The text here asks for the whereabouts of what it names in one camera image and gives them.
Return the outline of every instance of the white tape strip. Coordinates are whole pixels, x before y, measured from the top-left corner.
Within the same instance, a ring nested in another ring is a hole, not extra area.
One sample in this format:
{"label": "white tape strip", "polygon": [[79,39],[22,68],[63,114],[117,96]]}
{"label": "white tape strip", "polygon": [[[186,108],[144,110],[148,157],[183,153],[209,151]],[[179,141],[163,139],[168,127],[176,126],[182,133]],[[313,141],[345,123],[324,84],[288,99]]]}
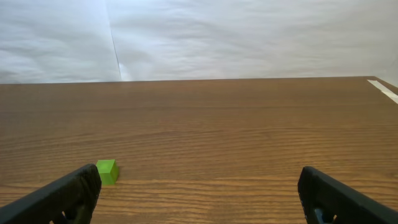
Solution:
{"label": "white tape strip", "polygon": [[368,80],[369,83],[372,83],[376,88],[381,90],[386,96],[388,96],[390,99],[394,100],[394,102],[398,103],[398,95],[393,93],[391,90],[389,90],[387,87],[379,83],[378,81],[374,80]]}

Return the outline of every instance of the green cube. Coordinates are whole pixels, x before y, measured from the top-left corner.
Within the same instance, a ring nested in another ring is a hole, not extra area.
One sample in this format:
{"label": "green cube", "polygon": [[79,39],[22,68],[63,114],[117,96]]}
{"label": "green cube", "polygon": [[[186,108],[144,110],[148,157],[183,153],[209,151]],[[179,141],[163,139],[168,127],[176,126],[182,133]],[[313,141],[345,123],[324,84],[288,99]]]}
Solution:
{"label": "green cube", "polygon": [[119,167],[114,159],[99,160],[97,162],[99,177],[103,185],[113,185],[119,176]]}

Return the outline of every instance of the wooden table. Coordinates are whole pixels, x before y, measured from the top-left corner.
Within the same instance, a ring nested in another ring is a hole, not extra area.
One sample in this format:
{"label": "wooden table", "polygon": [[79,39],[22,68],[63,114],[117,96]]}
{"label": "wooden table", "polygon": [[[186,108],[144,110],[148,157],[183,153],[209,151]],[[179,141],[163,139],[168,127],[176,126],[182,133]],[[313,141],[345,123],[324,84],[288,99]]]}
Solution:
{"label": "wooden table", "polygon": [[303,166],[398,210],[398,105],[366,79],[0,85],[0,206],[116,159],[92,223],[305,223]]}

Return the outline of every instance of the white backdrop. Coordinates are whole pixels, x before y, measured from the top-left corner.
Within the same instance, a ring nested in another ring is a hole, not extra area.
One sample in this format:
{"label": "white backdrop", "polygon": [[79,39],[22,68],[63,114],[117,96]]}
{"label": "white backdrop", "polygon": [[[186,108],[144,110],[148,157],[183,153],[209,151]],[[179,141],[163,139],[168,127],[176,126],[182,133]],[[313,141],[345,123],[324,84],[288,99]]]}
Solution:
{"label": "white backdrop", "polygon": [[[20,3],[0,6],[2,83],[375,75],[398,85],[396,0],[40,1],[0,3]],[[32,13],[15,19],[21,10]]]}

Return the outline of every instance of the cube top face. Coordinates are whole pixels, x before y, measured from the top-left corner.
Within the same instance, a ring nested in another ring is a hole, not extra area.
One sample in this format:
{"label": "cube top face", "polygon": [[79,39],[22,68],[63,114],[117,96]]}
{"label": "cube top face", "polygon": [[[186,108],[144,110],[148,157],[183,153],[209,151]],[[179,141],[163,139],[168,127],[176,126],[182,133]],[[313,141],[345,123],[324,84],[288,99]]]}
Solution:
{"label": "cube top face", "polygon": [[110,173],[112,171],[114,163],[115,163],[114,159],[99,160],[96,165],[98,172],[100,174]]}

